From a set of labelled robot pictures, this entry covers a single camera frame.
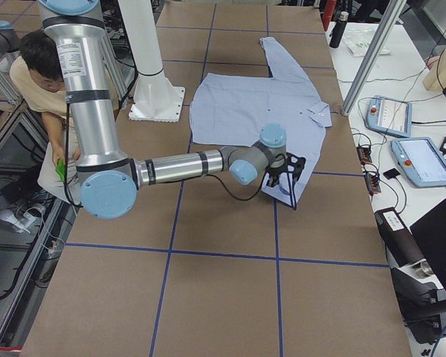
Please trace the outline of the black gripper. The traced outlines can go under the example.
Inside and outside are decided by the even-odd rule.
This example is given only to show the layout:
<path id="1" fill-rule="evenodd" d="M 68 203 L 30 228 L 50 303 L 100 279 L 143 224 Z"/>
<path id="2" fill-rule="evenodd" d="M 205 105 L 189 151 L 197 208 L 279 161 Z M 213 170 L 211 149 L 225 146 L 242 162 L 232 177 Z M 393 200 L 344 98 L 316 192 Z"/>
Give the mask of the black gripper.
<path id="1" fill-rule="evenodd" d="M 275 161 L 266 168 L 268 174 L 269 187 L 273 187 L 279 184 L 279 177 L 283 173 L 287 173 L 287 160 L 285 154 L 278 154 L 275 157 Z"/>

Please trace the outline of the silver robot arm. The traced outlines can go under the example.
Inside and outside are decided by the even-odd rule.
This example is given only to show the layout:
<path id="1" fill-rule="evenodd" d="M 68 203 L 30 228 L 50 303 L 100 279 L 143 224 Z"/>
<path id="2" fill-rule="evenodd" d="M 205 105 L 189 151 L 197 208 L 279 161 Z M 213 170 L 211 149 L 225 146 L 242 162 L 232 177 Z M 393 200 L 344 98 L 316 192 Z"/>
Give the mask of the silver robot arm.
<path id="1" fill-rule="evenodd" d="M 242 184 L 261 173 L 276 181 L 285 170 L 285 130 L 267 125 L 248 148 L 222 147 L 197 153 L 138 161 L 119 145 L 102 41 L 105 25 L 98 1 L 41 1 L 45 33 L 56 43 L 81 149 L 77 162 L 80 201 L 93 216 L 114 219 L 134 205 L 145 185 L 170 183 L 229 171 Z M 120 11 L 134 53 L 138 82 L 132 117 L 177 121 L 184 89 L 165 77 L 148 1 L 122 1 Z"/>

